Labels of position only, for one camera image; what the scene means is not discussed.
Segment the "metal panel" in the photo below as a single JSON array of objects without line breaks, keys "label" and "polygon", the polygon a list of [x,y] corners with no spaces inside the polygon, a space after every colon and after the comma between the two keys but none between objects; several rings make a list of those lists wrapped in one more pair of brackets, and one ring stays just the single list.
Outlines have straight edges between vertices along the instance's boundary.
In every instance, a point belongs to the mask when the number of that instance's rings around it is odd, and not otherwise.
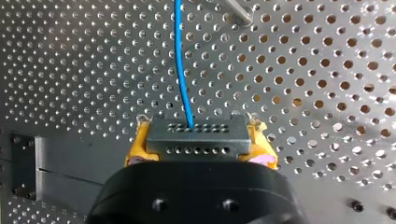
[{"label": "metal panel", "polygon": [[[313,223],[390,223],[383,207],[396,207],[395,1],[241,1],[255,11],[249,27],[219,3],[184,5],[195,116],[238,110],[267,121],[279,171]],[[172,13],[168,0],[1,1],[5,133],[45,137],[41,168],[103,183],[122,166],[136,116],[183,117]],[[349,197],[365,210],[352,212]],[[33,207],[13,200],[3,214]],[[27,220],[20,210],[3,218],[16,216]]]}]

